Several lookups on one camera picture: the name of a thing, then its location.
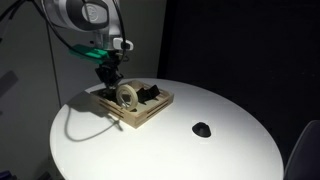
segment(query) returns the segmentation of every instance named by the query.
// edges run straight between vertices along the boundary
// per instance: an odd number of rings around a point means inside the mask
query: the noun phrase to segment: white round table
[[[50,148],[66,180],[282,180],[277,145],[249,113],[210,91],[184,83],[137,79],[174,93],[171,105],[138,129],[106,116],[89,92],[64,105]],[[211,137],[195,135],[204,122]]]

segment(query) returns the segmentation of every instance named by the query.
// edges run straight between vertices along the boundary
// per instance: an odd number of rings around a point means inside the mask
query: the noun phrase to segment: wooden tray
[[[141,88],[149,89],[151,85],[145,84],[143,82],[133,80],[124,84],[128,84],[135,91]],[[136,111],[128,111],[123,107],[120,107],[116,102],[109,101],[101,96],[99,92],[103,89],[91,92],[94,95],[94,99],[104,108],[106,108],[110,114],[119,118],[123,122],[129,124],[134,128],[138,128],[143,123],[147,122],[151,117],[159,113],[161,110],[166,108],[169,104],[173,102],[174,95],[168,91],[162,90],[159,87],[160,94],[156,99],[146,101],[146,104],[138,103]]]

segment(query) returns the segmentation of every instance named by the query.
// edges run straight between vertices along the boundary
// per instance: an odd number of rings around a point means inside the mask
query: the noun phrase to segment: grey chair
[[[301,133],[284,173],[284,180],[320,180],[320,121],[308,123]]]

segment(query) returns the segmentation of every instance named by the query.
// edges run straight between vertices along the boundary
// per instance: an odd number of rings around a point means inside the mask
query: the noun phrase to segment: dark background
[[[320,2],[168,0],[159,78],[213,91],[259,120],[286,165],[320,119]]]

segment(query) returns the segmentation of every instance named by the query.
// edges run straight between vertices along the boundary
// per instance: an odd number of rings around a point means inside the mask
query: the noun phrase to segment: tape roll
[[[130,96],[129,104],[123,99],[125,95]],[[128,111],[132,111],[138,105],[138,95],[136,91],[127,84],[118,86],[116,96],[117,96],[118,105],[121,107],[124,107]]]

